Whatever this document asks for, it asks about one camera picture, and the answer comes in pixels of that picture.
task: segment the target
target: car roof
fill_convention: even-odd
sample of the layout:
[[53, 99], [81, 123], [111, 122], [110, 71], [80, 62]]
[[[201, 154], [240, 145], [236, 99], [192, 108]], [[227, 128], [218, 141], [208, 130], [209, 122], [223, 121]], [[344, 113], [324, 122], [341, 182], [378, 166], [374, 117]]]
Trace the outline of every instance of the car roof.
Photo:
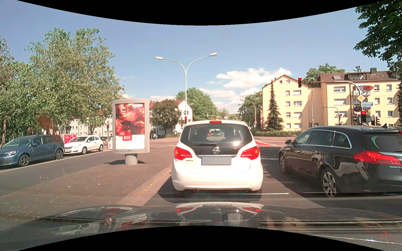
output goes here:
[[199, 120], [199, 121], [194, 121], [194, 122], [189, 122], [186, 124], [186, 126], [191, 126], [191, 125], [201, 125], [201, 124], [210, 124], [211, 121], [221, 121], [223, 124], [236, 124], [236, 125], [243, 125], [243, 126], [248, 126], [245, 122], [243, 121], [236, 121], [236, 120], [226, 120], [226, 119], [220, 119], [220, 120]]

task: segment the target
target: billboard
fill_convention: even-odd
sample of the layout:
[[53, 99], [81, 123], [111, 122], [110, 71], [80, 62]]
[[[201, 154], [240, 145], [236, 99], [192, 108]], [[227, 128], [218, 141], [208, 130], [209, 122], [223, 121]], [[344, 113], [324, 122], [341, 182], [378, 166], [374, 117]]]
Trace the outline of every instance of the billboard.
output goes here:
[[149, 100], [125, 99], [113, 101], [113, 153], [150, 152]]

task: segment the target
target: license plate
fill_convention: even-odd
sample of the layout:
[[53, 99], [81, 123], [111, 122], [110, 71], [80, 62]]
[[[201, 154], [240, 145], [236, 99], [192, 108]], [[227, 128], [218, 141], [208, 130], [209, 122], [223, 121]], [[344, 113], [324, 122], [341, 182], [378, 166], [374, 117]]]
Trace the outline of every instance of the license plate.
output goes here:
[[201, 165], [205, 166], [232, 165], [232, 157], [230, 156], [202, 157]]

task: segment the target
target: wiper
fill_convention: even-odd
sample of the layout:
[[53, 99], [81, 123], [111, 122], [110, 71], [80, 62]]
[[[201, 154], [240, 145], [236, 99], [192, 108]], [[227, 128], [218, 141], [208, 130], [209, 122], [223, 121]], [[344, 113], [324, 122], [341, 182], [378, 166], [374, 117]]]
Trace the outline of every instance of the wiper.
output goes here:
[[215, 143], [194, 144], [189, 146], [217, 146]]

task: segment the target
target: hedge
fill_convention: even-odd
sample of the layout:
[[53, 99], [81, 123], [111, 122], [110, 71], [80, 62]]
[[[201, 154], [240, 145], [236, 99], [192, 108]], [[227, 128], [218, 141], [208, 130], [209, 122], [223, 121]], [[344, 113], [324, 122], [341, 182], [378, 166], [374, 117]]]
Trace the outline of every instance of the hedge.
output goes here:
[[256, 131], [254, 136], [273, 136], [273, 137], [296, 137], [299, 136], [302, 131]]

